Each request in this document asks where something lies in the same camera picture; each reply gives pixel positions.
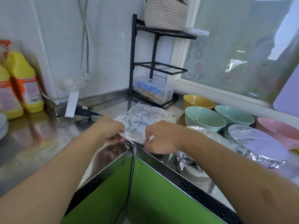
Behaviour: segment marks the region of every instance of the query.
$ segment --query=mint green bowl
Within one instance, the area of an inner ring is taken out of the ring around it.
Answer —
[[[254,123],[254,118],[251,115],[234,107],[217,105],[215,106],[215,111],[224,117],[226,120],[226,127],[232,124],[249,126]]]
[[[226,120],[218,113],[203,107],[190,106],[185,109],[186,126],[200,126],[218,132],[225,127]]]

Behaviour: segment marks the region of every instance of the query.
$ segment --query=woven basket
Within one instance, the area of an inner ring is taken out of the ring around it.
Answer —
[[[188,10],[188,0],[147,0],[147,27],[181,30]]]

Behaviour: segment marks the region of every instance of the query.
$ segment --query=stainless steel countertop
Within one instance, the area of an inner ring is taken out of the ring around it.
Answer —
[[[109,115],[114,119],[136,104],[135,99],[125,96],[96,105],[93,109],[97,113]],[[182,97],[174,104],[170,104],[167,110],[174,113],[178,122],[184,121]],[[8,134],[0,140],[0,196],[40,169],[72,139],[88,129],[96,119],[98,118],[53,117],[43,111],[35,114],[27,113],[10,121]],[[105,145],[99,149],[79,186],[117,159],[123,152],[122,146]],[[227,207],[232,208],[209,178],[194,177],[185,169],[183,171],[178,170],[170,159],[170,155],[154,156]],[[289,162],[279,169],[274,168],[271,171],[275,171],[299,184],[299,153],[290,152]]]

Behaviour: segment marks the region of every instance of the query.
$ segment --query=hand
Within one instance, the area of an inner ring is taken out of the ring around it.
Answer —
[[[117,135],[118,132],[125,130],[124,124],[119,121],[114,121],[108,116],[101,117],[90,127],[90,129],[98,135],[102,135],[105,141],[111,144],[117,143],[118,141],[124,141],[124,138]]]
[[[162,120],[145,129],[145,150],[155,154],[171,154],[184,147],[190,129]]]

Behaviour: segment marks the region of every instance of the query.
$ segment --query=yellow bottle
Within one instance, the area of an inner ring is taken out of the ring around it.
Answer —
[[[6,69],[0,65],[0,112],[7,119],[14,119],[23,115],[24,111],[10,82]]]
[[[23,54],[10,50],[7,54],[6,68],[23,108],[30,113],[42,111],[44,101],[39,91],[36,74]]]

